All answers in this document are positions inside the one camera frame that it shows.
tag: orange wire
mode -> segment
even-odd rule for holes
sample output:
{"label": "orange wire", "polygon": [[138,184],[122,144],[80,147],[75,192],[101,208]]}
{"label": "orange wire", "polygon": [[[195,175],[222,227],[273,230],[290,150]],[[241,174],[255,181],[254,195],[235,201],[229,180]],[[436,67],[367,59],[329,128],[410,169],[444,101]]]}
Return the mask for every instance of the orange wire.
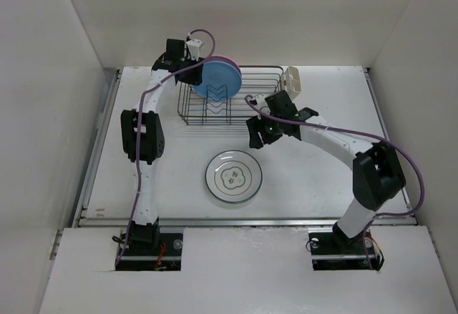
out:
{"label": "orange wire", "polygon": [[167,247],[167,246],[166,246],[165,242],[160,246],[160,254],[159,254],[159,256],[157,257],[155,268],[157,268],[158,265],[161,265],[162,256],[163,256],[164,253],[165,253],[166,247]]}

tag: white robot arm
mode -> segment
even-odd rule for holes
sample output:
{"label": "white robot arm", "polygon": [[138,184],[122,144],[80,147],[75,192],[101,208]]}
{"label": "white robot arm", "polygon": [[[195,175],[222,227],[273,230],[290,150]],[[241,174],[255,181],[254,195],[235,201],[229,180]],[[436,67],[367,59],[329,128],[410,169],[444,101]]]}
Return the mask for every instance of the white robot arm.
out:
{"label": "white robot arm", "polygon": [[[376,211],[406,184],[395,150],[383,142],[374,144],[351,134],[292,124],[295,121],[331,126],[312,109],[298,111],[286,91],[276,92],[263,101],[268,105],[272,119],[254,116],[247,121],[251,148],[272,144],[286,134],[321,148],[352,170],[354,199],[333,227],[336,243],[349,246],[361,238]],[[250,104],[258,105],[255,99]]]}

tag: white plate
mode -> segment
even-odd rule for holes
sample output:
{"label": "white plate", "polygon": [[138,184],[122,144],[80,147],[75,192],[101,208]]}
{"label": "white plate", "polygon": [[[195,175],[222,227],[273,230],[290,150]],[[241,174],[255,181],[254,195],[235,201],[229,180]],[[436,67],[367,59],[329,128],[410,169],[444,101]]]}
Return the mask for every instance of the white plate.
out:
{"label": "white plate", "polygon": [[216,198],[239,204],[253,198],[263,182],[259,163],[248,153],[226,151],[215,156],[205,171],[205,182]]}

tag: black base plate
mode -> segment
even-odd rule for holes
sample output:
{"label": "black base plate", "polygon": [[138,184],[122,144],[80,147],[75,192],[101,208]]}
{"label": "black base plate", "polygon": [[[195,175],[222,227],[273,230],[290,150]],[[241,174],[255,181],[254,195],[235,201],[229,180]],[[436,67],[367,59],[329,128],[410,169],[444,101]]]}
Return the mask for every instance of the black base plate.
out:
{"label": "black base plate", "polygon": [[[157,247],[152,244],[129,244],[121,260],[116,265],[116,271],[179,271],[181,270],[182,233],[160,233]],[[165,243],[165,252],[160,265],[157,259],[161,246]]]}
{"label": "black base plate", "polygon": [[[333,240],[332,232],[310,232],[308,239],[314,270],[370,270],[362,241],[342,247]],[[380,259],[374,247],[367,247],[367,251],[372,268],[380,270]]]}

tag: cable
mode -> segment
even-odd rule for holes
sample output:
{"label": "cable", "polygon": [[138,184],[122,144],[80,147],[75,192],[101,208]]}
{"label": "cable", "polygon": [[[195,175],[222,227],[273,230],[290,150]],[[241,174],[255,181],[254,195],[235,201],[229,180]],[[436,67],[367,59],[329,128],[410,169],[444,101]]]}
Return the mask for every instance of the cable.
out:
{"label": "cable", "polygon": [[138,179],[137,193],[135,194],[134,205],[132,206],[132,211],[130,212],[130,216],[129,216],[129,222],[127,223],[127,229],[126,229],[126,233],[125,233],[126,234],[126,238],[125,238],[125,241],[124,241],[124,245],[122,246],[120,255],[116,259],[116,263],[114,264],[115,267],[120,262],[122,256],[125,253],[125,250],[127,248],[127,245],[128,245],[128,241],[127,240],[128,240],[128,237],[129,237],[130,224],[132,223],[132,220],[133,220],[133,217],[134,217],[134,214],[135,214],[135,208],[137,207],[137,202],[138,202],[138,199],[140,197],[140,190],[142,189],[142,173],[141,173],[141,170],[140,170],[140,139],[141,139],[141,134],[142,134],[143,102],[145,101],[145,97],[146,97],[147,94],[149,94],[149,93],[155,91],[156,89],[158,89],[168,79],[176,76],[177,74],[180,74],[180,73],[183,73],[183,72],[187,72],[187,71],[189,71],[191,69],[199,67],[200,65],[205,63],[209,57],[211,57],[213,55],[213,53],[215,52],[216,41],[215,41],[215,37],[212,35],[212,33],[210,33],[206,29],[195,29],[195,30],[192,30],[188,34],[188,36],[190,36],[190,35],[192,35],[194,33],[197,33],[199,31],[201,31],[203,33],[206,33],[212,39],[213,45],[212,45],[212,49],[211,49],[210,53],[202,61],[198,62],[197,64],[189,66],[189,67],[185,67],[184,69],[179,69],[176,72],[168,74],[164,79],[162,79],[159,83],[157,83],[157,85],[155,87],[144,91],[142,93],[142,96],[140,97],[140,103],[139,103],[139,106],[138,106],[138,118],[137,118],[137,136],[136,136],[136,141],[135,141],[135,165],[137,167],[137,179]]}
{"label": "cable", "polygon": [[[414,213],[416,213],[420,207],[423,205],[424,202],[424,180],[422,173],[420,172],[420,169],[416,165],[415,161],[407,154],[406,151],[404,151],[401,147],[397,146],[393,142],[389,141],[388,139],[384,137],[380,137],[379,135],[371,134],[371,133],[365,133],[365,132],[359,132],[357,130],[351,130],[351,129],[344,129],[344,128],[338,128],[338,127],[329,127],[329,126],[323,126],[321,124],[314,124],[314,123],[307,123],[307,122],[297,122],[297,121],[291,121],[289,119],[281,119],[278,117],[271,116],[265,112],[260,111],[255,105],[251,104],[250,100],[253,100],[254,97],[251,94],[248,94],[245,96],[245,102],[246,104],[255,112],[257,112],[260,116],[266,117],[268,119],[271,119],[276,122],[280,123],[286,123],[286,124],[294,124],[296,126],[307,126],[307,127],[312,127],[312,128],[318,128],[318,129],[327,129],[332,132],[340,132],[340,133],[346,133],[346,134],[354,134],[354,135],[359,135],[362,137],[370,137],[375,140],[379,140],[381,142],[384,142],[385,144],[389,145],[390,147],[394,148],[397,152],[399,152],[406,160],[409,162],[411,165],[412,169],[414,170],[416,177],[418,178],[418,183],[420,186],[420,196],[418,203],[414,208],[407,212],[380,212],[374,215],[374,218],[366,225],[366,227],[363,230],[363,241],[364,238],[366,237],[366,231],[368,230],[369,227],[371,227],[372,223],[374,220],[378,217],[383,217],[383,216],[391,216],[391,217],[405,217],[405,216],[410,216]],[[366,253],[366,256],[369,261],[369,268],[372,270],[371,266],[371,261],[369,259],[369,252],[367,251],[366,244],[363,244],[364,246],[364,252]]]}
{"label": "cable", "polygon": [[165,251],[167,249],[167,245],[165,244],[165,242],[160,246],[160,254],[157,256],[157,259],[156,259],[156,265],[155,265],[155,270],[157,269],[157,267],[159,265],[162,264],[162,256],[164,255]]}

